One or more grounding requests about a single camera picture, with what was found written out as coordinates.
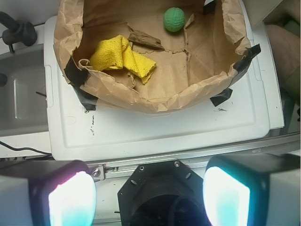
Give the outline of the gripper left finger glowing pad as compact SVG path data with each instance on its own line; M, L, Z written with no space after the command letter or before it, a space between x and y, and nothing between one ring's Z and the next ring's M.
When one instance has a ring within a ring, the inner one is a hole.
M2 226L90 226L96 186L83 161L2 161Z

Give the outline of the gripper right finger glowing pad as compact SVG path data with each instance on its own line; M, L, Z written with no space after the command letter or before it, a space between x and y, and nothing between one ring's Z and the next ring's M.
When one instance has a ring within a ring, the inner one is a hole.
M203 199L213 226L299 226L301 158L221 154L206 167Z

